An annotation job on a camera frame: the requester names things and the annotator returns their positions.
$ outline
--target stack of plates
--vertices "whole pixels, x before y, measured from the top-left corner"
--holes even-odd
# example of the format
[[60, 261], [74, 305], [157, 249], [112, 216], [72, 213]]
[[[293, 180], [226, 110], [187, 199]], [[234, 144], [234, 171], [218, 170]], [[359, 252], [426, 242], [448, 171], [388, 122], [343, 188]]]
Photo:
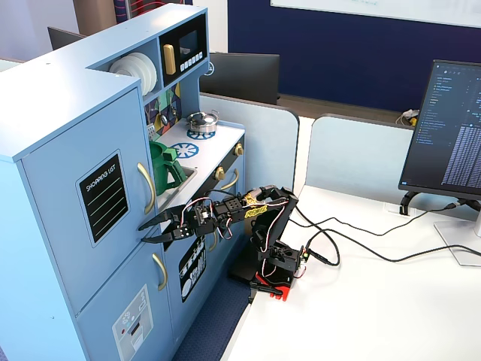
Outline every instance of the stack of plates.
[[138, 77], [142, 83], [142, 95], [151, 92], [157, 83], [157, 71], [152, 60], [142, 53], [130, 53], [117, 60], [109, 69], [110, 73]]

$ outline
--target oven window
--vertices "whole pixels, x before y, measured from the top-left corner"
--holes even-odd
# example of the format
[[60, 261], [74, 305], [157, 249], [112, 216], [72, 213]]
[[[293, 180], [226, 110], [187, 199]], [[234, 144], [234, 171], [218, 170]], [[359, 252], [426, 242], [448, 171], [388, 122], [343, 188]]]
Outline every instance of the oven window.
[[198, 50], [197, 30], [190, 32], [179, 40], [180, 58], [182, 60], [190, 58], [191, 54], [196, 54]]

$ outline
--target green watering can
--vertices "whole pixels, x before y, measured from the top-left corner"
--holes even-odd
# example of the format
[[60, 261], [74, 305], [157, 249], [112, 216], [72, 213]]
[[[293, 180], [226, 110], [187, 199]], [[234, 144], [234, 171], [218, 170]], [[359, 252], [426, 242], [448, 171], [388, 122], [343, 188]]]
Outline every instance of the green watering can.
[[[181, 185], [187, 176], [177, 159], [177, 151], [167, 148], [164, 144], [154, 141], [149, 142], [150, 155], [152, 156], [153, 177], [156, 182], [156, 195], [160, 196], [166, 190]], [[174, 181], [167, 183], [168, 174], [172, 174]]]

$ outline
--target colorful tile backsplash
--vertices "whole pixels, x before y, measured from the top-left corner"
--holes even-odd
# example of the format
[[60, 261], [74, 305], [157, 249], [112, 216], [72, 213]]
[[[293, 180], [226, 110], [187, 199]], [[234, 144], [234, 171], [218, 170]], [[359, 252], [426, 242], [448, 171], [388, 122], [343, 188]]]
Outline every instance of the colorful tile backsplash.
[[[180, 103], [180, 85], [176, 84], [172, 88], [163, 92], [160, 97], [154, 99], [145, 106], [145, 113], [149, 123], [153, 123], [159, 135], [167, 132], [175, 123], [182, 118], [182, 105]], [[160, 116], [165, 115], [168, 124], [165, 126], [160, 120]]]

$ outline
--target blue floor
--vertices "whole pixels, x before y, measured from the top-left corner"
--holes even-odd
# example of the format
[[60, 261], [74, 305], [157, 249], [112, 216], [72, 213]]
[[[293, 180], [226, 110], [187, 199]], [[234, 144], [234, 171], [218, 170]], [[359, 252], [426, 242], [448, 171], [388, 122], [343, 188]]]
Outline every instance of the blue floor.
[[224, 272], [187, 332], [174, 361], [217, 361], [249, 303], [250, 287]]

